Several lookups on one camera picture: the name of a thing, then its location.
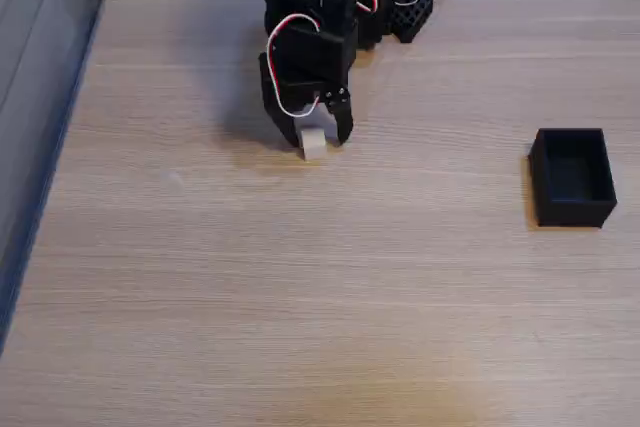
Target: wood grain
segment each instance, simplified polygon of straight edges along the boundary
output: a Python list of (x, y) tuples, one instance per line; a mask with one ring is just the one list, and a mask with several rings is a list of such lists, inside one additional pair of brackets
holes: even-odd
[[(636, 426), (640, 0), (436, 0), (303, 163), (261, 0), (108, 0), (0, 362), (0, 424)], [(602, 231), (537, 230), (540, 127), (605, 129)]]

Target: black open box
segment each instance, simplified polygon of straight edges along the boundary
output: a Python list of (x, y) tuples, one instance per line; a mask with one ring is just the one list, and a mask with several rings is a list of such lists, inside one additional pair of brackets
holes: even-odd
[(602, 227), (618, 203), (602, 129), (540, 129), (529, 165), (540, 226)]

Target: small white block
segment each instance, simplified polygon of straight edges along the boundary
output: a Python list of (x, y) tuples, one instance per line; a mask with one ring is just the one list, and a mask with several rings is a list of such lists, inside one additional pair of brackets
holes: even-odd
[(304, 160), (323, 159), (327, 156), (327, 139), (324, 129), (303, 128), (298, 132)]

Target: gray wall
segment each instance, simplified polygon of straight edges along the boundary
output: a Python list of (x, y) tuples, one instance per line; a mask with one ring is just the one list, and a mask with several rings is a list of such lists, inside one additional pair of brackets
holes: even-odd
[(101, 0), (0, 0), (0, 352)]

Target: wooden table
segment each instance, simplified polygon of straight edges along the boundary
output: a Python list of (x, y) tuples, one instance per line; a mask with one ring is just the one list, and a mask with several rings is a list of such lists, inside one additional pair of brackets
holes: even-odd
[[(107, 0), (0, 362), (0, 425), (636, 426), (640, 0), (436, 0), (305, 164), (261, 0)], [(538, 230), (540, 127), (619, 205)]]

